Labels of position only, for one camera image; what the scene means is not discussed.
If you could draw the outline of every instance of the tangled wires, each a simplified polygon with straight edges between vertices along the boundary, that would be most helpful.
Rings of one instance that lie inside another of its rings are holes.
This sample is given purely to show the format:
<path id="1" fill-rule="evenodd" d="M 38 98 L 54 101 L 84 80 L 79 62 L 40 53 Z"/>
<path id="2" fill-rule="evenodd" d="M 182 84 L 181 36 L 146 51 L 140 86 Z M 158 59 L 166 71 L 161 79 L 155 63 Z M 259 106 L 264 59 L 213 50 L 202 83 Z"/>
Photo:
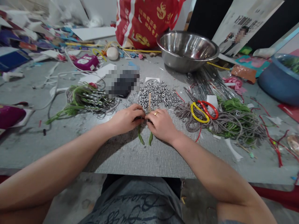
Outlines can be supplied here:
<path id="1" fill-rule="evenodd" d="M 98 88 L 98 84 L 91 85 L 88 83 L 84 83 L 83 86 L 71 86 L 66 91 L 67 105 L 51 117 L 46 124 L 50 124 L 63 116 L 75 116 L 79 112 L 91 111 L 99 116 L 113 111 L 120 101 L 116 101 L 115 98 L 107 99 L 105 92 Z"/>
<path id="2" fill-rule="evenodd" d="M 246 147 L 255 146 L 258 139 L 264 139 L 267 136 L 258 117 L 250 112 L 246 105 L 241 104 L 237 98 L 223 102 L 219 100 L 219 102 L 218 119 L 210 119 L 206 124 L 200 123 L 193 118 L 190 103 L 176 107 L 174 113 L 180 119 L 187 119 L 186 128 L 189 132 L 196 132 L 200 127 L 207 128 L 213 134 L 235 139 Z M 199 119 L 205 120 L 202 112 L 194 110 L 194 113 Z"/>

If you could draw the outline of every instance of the stainless steel bowl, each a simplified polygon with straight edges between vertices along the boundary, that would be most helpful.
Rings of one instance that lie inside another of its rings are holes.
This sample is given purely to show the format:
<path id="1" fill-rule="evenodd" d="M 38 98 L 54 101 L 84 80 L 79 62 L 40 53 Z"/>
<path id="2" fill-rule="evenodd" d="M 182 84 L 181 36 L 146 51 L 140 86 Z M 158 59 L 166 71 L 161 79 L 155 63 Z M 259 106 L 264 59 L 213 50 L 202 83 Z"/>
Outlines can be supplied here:
<path id="1" fill-rule="evenodd" d="M 189 32 L 169 32 L 157 37 L 164 63 L 187 73 L 218 57 L 219 47 L 211 40 Z"/>

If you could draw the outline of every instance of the red scissors handle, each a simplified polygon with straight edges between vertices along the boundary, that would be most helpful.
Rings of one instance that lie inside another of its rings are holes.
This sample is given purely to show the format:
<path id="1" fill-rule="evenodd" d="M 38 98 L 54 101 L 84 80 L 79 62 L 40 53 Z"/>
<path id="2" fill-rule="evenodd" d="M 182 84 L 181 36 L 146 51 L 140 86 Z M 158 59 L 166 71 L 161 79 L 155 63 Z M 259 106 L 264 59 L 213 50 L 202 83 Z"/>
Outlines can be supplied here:
<path id="1" fill-rule="evenodd" d="M 218 110 L 209 102 L 207 101 L 200 101 L 198 100 L 198 103 L 200 103 L 202 105 L 202 108 L 204 110 L 204 112 L 209 116 L 209 118 L 211 118 L 212 120 L 216 120 L 219 117 L 219 113 Z M 213 117 L 212 115 L 210 115 L 208 109 L 206 108 L 205 104 L 209 105 L 215 112 L 215 117 Z"/>

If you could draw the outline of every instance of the floor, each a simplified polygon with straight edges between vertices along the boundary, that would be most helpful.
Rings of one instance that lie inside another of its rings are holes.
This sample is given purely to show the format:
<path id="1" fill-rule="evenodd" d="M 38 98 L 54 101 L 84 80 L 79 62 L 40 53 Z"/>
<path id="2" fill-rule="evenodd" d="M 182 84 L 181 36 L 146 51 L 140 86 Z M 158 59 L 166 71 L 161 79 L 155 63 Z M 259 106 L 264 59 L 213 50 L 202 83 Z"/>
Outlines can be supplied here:
<path id="1" fill-rule="evenodd" d="M 0 175 L 13 175 L 15 169 L 1 169 Z M 57 195 L 49 209 L 44 224 L 70 224 L 78 223 L 88 215 L 101 195 L 102 185 L 106 174 L 81 173 L 79 177 L 64 191 Z M 290 191 L 292 186 L 255 184 L 256 186 Z M 213 198 L 196 179 L 183 181 L 181 196 L 183 220 L 185 223 L 216 224 L 215 211 L 217 200 Z M 277 223 L 298 223 L 299 213 L 288 210 L 279 203 L 264 199 L 270 208 Z"/>

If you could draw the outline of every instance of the white egg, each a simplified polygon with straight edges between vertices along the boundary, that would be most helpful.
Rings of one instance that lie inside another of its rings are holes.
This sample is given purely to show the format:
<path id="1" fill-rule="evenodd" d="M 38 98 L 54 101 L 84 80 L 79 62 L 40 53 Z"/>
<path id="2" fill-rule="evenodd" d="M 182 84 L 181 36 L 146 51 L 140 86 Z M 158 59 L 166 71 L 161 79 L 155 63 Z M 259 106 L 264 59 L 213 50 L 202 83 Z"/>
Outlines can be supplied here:
<path id="1" fill-rule="evenodd" d="M 118 59 L 118 50 L 115 47 L 109 47 L 107 50 L 107 57 L 111 61 L 115 61 Z"/>

